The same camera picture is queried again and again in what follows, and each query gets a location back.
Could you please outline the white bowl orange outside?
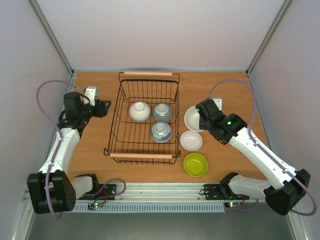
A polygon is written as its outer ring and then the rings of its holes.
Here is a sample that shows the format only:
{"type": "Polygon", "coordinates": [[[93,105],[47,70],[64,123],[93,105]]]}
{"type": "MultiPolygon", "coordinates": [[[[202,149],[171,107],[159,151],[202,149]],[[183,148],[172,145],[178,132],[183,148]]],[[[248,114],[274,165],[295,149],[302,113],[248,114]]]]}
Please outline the white bowl orange outside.
{"type": "Polygon", "coordinates": [[[202,132],[200,129],[200,114],[196,106],[191,106],[184,114],[184,123],[186,127],[193,132],[202,132]]]}

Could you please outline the grey dotted bowl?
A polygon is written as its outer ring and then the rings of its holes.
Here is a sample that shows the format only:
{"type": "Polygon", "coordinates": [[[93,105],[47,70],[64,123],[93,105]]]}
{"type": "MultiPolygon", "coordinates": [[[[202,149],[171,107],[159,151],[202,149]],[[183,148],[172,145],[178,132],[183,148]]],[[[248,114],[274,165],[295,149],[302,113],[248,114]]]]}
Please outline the grey dotted bowl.
{"type": "Polygon", "coordinates": [[[152,116],[156,122],[170,122],[174,116],[172,107],[166,103],[157,104],[152,111],[152,116]]]}

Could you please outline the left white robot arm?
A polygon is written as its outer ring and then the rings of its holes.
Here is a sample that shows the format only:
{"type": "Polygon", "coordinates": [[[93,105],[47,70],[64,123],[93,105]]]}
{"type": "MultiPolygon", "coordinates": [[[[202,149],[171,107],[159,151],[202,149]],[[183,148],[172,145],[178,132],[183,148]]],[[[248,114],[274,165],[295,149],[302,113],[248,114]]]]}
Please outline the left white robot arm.
{"type": "Polygon", "coordinates": [[[27,178],[27,187],[36,214],[72,211],[82,196],[96,199],[101,193],[94,173],[69,180],[67,173],[72,154],[92,117],[107,115],[111,101],[97,99],[98,89],[87,87],[84,93],[69,92],[63,96],[64,110],[57,124],[55,142],[47,160],[37,173],[27,178]]]}

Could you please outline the white ribbed bowl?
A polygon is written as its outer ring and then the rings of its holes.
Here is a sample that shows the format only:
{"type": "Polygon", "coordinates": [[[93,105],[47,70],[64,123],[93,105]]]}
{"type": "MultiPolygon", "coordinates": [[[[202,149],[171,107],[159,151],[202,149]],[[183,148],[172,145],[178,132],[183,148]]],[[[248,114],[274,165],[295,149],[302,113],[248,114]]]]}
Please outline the white ribbed bowl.
{"type": "Polygon", "coordinates": [[[143,101],[136,101],[129,108],[129,116],[137,123],[145,122],[151,116],[151,108],[143,101]]]}

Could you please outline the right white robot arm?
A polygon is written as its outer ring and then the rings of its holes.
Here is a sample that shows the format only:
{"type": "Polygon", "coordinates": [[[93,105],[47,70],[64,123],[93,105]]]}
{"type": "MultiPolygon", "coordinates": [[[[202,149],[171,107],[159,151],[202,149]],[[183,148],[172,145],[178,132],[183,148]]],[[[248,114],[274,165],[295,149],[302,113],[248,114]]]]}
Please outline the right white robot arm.
{"type": "Polygon", "coordinates": [[[247,178],[231,172],[220,181],[225,198],[245,195],[264,200],[277,214],[285,216],[305,196],[311,176],[305,170],[296,170],[264,145],[237,114],[225,115],[213,99],[195,106],[199,126],[218,142],[230,144],[245,155],[266,177],[266,181],[247,178]]]}

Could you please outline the blue floral white bowl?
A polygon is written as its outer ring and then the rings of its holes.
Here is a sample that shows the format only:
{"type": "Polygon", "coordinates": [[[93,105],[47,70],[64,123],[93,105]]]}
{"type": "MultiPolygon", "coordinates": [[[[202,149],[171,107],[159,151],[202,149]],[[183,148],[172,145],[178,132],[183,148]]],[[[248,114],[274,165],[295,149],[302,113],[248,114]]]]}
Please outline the blue floral white bowl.
{"type": "Polygon", "coordinates": [[[154,123],[150,130],[150,137],[156,143],[166,143],[172,138],[172,135],[171,126],[164,121],[154,123]]]}

